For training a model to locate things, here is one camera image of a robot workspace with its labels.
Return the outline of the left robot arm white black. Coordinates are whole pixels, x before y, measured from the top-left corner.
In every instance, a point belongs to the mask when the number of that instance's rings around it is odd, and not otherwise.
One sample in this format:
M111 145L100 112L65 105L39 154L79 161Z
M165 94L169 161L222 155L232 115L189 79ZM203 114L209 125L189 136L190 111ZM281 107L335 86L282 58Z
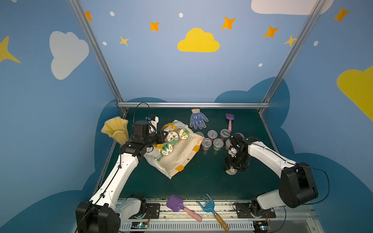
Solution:
M103 185L88 202L81 202L76 208L76 233L118 233L124 215L131 217L140 211L141 201L134 199L131 205L138 205L136 210L117 213L119 195L147 149L163 144L166 137L167 133L163 130L150 133L147 137L131 136L121 147L115 167Z

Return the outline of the seed jar purple seeds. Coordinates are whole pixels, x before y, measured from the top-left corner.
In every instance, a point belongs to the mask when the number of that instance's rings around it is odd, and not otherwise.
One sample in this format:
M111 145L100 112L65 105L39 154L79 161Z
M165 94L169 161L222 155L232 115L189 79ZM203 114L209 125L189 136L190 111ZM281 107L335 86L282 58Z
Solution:
M218 133L215 130L209 130L207 136L213 142L218 137Z

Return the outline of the seed jar brown seeds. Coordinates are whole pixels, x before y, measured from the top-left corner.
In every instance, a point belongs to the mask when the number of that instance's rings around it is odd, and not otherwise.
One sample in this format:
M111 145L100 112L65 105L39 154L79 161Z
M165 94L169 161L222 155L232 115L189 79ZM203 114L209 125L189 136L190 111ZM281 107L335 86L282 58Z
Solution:
M196 132L196 134L199 135L199 136L201 136L201 137L205 137L202 132Z

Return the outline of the seed jar pink seeds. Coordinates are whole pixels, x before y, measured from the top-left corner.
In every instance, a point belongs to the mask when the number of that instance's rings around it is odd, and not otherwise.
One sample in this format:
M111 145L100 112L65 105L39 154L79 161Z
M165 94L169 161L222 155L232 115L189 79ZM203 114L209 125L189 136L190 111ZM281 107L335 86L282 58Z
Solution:
M223 141L226 141L231 136L231 132L228 129L222 129L220 131L220 138Z

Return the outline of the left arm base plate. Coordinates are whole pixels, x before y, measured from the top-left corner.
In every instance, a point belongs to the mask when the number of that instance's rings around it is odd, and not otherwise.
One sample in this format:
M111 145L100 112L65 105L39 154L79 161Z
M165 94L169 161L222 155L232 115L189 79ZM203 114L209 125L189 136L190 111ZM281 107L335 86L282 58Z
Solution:
M147 203L144 214L133 215L130 219L159 219L160 207L161 205L159 203Z

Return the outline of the white canvas bag yellow handles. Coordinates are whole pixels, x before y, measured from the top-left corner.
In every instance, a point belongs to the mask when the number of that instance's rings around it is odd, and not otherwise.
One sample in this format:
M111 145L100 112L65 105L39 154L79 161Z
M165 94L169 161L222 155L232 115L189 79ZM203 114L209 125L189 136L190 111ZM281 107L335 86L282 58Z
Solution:
M145 153L144 157L147 162L171 179L174 175L181 172L185 166L191 161L195 154L200 150L201 142L204 137L194 133L186 124L181 121L174 120L172 123L164 125L162 130L167 134L170 131L176 131L178 128L186 128L189 131L187 140L179 140L177 143L172 144L173 152L168 156L163 156L158 162L157 159L160 154L160 149L155 145L153 150Z

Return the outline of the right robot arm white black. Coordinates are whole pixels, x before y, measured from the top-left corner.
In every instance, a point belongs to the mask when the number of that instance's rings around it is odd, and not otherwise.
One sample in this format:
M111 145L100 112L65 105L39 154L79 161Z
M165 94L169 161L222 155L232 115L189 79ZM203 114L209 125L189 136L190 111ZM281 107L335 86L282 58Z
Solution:
M280 178L279 188L252 198L251 213L276 207L296 208L316 199L319 195L312 168L306 163L287 159L255 138L243 138L236 134L227 141L231 146L225 159L228 174L244 172L253 157L271 169Z

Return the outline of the carrot label seed can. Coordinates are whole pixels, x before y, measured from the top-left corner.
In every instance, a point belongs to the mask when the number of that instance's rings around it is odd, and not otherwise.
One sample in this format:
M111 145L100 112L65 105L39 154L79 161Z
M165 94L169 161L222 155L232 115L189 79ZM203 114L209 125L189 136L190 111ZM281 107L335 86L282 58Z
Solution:
M174 132L174 131L170 131L168 132L166 138L165 138L165 141L167 143L170 143L170 144L175 144L179 141L179 136L178 136L178 133Z

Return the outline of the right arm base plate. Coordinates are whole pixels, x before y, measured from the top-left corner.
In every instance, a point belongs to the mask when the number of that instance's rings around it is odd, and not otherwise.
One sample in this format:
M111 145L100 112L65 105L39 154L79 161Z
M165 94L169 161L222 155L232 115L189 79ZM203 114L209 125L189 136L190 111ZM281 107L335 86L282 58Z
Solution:
M276 218L274 209L257 209L252 207L251 203L233 203L233 209L236 211L238 218Z

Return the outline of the sunflower label seed can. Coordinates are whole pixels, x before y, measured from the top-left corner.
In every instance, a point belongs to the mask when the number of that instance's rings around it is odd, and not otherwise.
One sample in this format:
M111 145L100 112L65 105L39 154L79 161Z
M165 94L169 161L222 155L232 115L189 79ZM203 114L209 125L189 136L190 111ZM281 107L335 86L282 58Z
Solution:
M178 128L175 132L177 133L179 140L187 140L189 137L189 131L186 128Z

